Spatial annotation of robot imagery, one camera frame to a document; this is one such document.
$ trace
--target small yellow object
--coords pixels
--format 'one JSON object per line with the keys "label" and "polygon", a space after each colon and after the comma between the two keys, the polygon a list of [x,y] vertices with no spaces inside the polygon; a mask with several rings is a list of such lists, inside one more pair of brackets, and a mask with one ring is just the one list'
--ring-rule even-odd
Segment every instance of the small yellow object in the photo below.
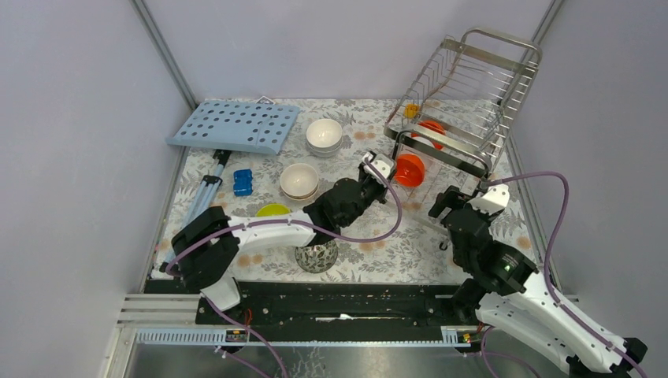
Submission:
{"label": "small yellow object", "polygon": [[284,215],[284,214],[289,214],[290,209],[285,206],[281,205],[280,203],[270,203],[267,206],[261,208],[257,214],[255,214],[256,217],[272,217],[274,215]]}
{"label": "small yellow object", "polygon": [[420,106],[415,104],[408,104],[403,110],[403,115],[407,118],[415,118],[420,111]]}

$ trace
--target gray floor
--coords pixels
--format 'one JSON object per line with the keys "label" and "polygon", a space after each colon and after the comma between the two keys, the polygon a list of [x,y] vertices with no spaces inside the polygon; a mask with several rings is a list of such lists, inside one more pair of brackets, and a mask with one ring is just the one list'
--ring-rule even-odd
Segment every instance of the gray floor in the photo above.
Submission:
{"label": "gray floor", "polygon": [[[522,357],[542,378],[564,378],[556,367],[534,351],[501,332],[490,337],[490,350]],[[291,377],[327,378],[487,378],[481,358],[462,358],[450,348],[421,347],[300,347],[277,348]],[[247,347],[238,356],[253,362],[270,376],[280,377],[272,355],[264,347]],[[528,370],[512,361],[491,358],[501,378],[529,378]],[[258,377],[249,368],[223,360],[206,346],[138,345],[129,378]]]}

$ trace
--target white wall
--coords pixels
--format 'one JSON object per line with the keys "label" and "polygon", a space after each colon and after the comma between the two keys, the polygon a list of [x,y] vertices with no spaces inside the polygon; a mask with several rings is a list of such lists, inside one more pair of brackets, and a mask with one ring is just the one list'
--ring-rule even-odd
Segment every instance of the white wall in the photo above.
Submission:
{"label": "white wall", "polygon": [[[649,345],[650,376],[665,374],[668,339],[666,35],[663,0],[567,2],[514,129],[527,171],[570,181],[562,280],[601,324]],[[561,184],[531,187],[550,232]]]}
{"label": "white wall", "polygon": [[91,378],[187,108],[129,2],[0,9],[0,376]]}
{"label": "white wall", "polygon": [[[147,1],[199,101],[399,98],[446,34],[530,39],[550,0]],[[512,54],[498,43],[484,45]]]}

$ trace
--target yellow plate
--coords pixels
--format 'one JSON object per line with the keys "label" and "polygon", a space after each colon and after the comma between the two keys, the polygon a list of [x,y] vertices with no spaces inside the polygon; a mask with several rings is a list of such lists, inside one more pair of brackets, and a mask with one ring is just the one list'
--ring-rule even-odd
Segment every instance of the yellow plate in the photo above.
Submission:
{"label": "yellow plate", "polygon": [[287,206],[281,205],[280,203],[270,203],[267,206],[261,208],[256,217],[271,217],[274,215],[284,215],[289,214],[290,209]]}

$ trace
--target dish rack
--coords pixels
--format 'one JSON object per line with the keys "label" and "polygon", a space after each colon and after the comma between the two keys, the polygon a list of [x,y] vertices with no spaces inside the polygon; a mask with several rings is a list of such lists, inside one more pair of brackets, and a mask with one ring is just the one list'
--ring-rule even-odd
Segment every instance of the dish rack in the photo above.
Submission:
{"label": "dish rack", "polygon": [[[494,43],[499,50],[512,50],[521,59],[472,46],[469,39],[478,45]],[[440,43],[384,126],[384,134],[395,140],[394,160],[408,150],[437,163],[430,164],[425,175],[433,176],[432,182],[404,187],[405,199],[423,202],[433,187],[438,191],[450,184],[465,187],[462,175],[481,180],[491,175],[541,58],[540,47],[531,41],[489,28],[471,28],[460,41],[447,36]],[[434,127],[421,126],[425,121],[436,122],[444,135]],[[416,140],[416,136],[434,144]],[[450,174],[443,174],[444,169]],[[452,183],[453,175],[457,183]]]}

